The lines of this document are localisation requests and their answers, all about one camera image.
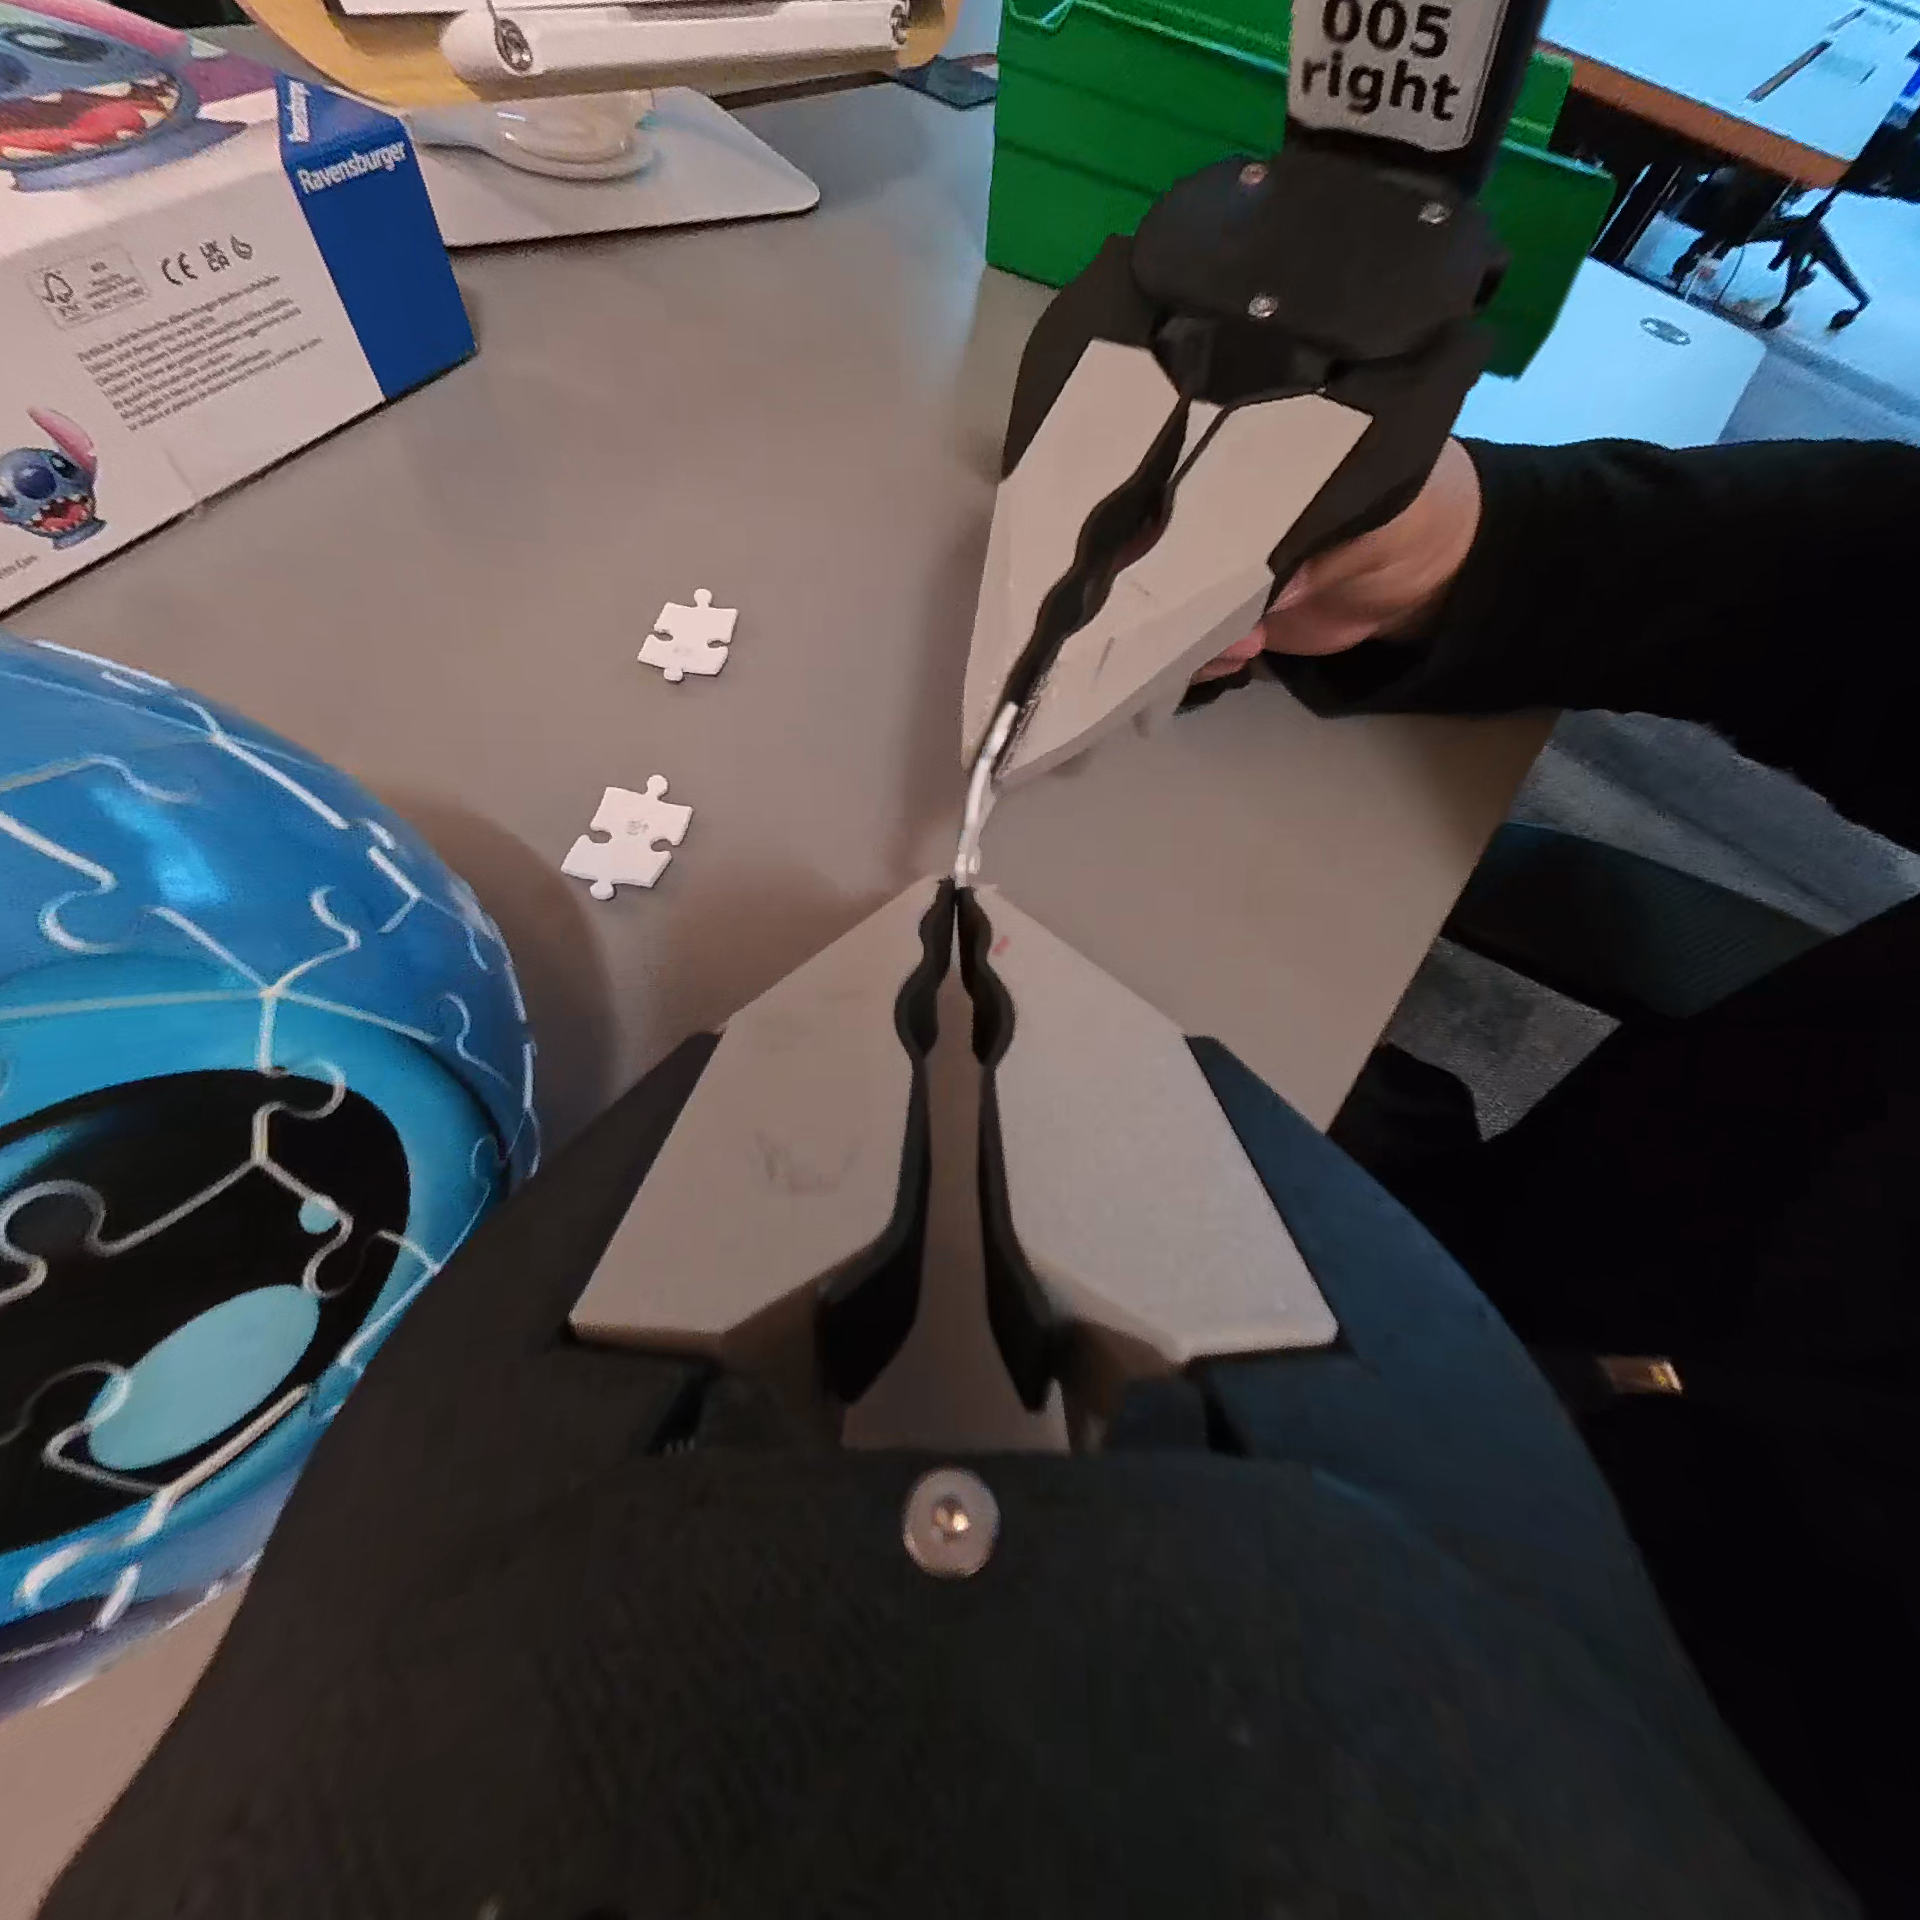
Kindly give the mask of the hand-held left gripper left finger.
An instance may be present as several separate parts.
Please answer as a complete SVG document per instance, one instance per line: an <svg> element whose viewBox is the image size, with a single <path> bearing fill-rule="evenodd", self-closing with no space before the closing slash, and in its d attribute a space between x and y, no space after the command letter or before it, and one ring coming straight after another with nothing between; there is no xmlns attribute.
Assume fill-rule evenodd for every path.
<svg viewBox="0 0 1920 1920"><path fill-rule="evenodd" d="M597 1346L859 1403L922 1304L953 885L916 881L711 1045L570 1311Z"/></svg>

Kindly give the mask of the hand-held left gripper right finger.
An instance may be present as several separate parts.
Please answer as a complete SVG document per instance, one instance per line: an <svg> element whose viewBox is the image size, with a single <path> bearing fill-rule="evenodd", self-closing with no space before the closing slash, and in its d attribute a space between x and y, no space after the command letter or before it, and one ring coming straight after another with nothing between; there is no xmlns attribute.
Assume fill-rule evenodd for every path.
<svg viewBox="0 0 1920 1920"><path fill-rule="evenodd" d="M993 887L956 899L988 1311L1023 1403L1115 1412L1338 1317L1187 1033Z"/></svg>

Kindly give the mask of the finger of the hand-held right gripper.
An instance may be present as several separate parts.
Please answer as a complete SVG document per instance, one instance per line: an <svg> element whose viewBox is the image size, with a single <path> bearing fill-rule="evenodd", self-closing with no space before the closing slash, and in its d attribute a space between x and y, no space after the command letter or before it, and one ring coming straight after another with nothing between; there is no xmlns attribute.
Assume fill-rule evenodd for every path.
<svg viewBox="0 0 1920 1920"><path fill-rule="evenodd" d="M1071 700L1048 695L1121 553L1163 517L1189 439L1189 397L1141 346L1090 343L999 481L962 698L962 764L1012 777Z"/></svg>
<svg viewBox="0 0 1920 1920"><path fill-rule="evenodd" d="M1268 557L1372 425L1322 394L1251 400L1199 442L1141 557L1075 631L999 757L999 786L1071 764L1148 714L1247 635L1273 591Z"/></svg>

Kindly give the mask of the white puzzle piece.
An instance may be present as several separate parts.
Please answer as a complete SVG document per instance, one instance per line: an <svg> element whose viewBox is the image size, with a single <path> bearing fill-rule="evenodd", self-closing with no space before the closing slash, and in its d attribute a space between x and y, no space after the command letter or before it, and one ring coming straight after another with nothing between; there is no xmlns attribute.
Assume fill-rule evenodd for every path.
<svg viewBox="0 0 1920 1920"><path fill-rule="evenodd" d="M689 603L665 601L640 642L637 666L680 687L717 676L731 657L736 609L723 609L699 587Z"/></svg>
<svg viewBox="0 0 1920 1920"><path fill-rule="evenodd" d="M1004 701L985 737L980 739L967 775L962 821L952 859L952 887L967 891L976 885L980 867L980 841L996 803L999 761L1015 739L1023 721L1020 701Z"/></svg>
<svg viewBox="0 0 1920 1920"><path fill-rule="evenodd" d="M675 803L663 775L640 788L611 785L588 829L565 853L561 874L588 887L595 901L623 889L650 891L683 845L695 807Z"/></svg>

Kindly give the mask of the blue puzzle ball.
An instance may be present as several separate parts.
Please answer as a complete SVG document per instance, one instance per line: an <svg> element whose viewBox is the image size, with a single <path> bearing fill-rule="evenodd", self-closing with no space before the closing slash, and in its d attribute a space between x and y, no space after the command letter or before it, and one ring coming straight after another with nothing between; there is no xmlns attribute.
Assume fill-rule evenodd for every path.
<svg viewBox="0 0 1920 1920"><path fill-rule="evenodd" d="M233 1588L540 1167L473 889L193 688L4 635L4 1716Z"/></svg>

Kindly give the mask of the person's right forearm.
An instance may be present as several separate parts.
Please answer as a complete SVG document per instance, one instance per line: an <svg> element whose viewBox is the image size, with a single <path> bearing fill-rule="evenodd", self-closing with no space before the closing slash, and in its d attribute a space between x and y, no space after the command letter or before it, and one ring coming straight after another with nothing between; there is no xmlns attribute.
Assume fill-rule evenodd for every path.
<svg viewBox="0 0 1920 1920"><path fill-rule="evenodd" d="M1919 451L1463 442L1480 535L1410 634L1266 657L1322 714L1645 714L1919 850Z"/></svg>

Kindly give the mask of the printed puzzle box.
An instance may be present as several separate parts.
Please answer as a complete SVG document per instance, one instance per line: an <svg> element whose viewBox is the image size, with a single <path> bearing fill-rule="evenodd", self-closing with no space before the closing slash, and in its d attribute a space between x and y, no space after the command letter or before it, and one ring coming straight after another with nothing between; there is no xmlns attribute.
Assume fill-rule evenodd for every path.
<svg viewBox="0 0 1920 1920"><path fill-rule="evenodd" d="M473 352L401 120L112 4L3 4L3 611Z"/></svg>

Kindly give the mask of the person's right hand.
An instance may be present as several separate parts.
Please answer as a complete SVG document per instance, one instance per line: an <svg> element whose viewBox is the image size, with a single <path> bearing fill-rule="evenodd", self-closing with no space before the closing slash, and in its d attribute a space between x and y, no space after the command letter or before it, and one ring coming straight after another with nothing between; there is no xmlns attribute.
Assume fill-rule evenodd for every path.
<svg viewBox="0 0 1920 1920"><path fill-rule="evenodd" d="M1449 439L1400 517L1308 560L1263 620L1199 671L1189 692L1228 682L1263 657L1335 657L1412 634L1448 600L1480 529L1480 472L1471 449Z"/></svg>

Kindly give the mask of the green plastic bin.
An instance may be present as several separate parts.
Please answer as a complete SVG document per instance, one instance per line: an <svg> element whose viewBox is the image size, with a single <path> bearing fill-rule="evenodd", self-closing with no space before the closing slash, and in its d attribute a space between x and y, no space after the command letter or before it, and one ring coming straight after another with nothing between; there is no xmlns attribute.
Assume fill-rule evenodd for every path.
<svg viewBox="0 0 1920 1920"><path fill-rule="evenodd" d="M985 259L1065 285L1163 193L1226 157L1273 153L1285 3L1007 3ZM1489 308L1490 373L1517 377L1593 251L1616 185L1553 152L1572 69L1533 56L1481 191L1509 267Z"/></svg>

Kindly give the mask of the person's legs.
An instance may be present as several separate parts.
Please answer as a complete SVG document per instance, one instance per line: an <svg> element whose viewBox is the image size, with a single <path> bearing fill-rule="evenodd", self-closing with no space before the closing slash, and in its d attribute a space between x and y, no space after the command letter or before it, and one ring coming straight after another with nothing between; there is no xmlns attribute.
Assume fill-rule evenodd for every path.
<svg viewBox="0 0 1920 1920"><path fill-rule="evenodd" d="M1380 1047L1332 1141L1544 1360L1720 1715L1919 1899L1919 908L1621 1024L1500 1137Z"/></svg>

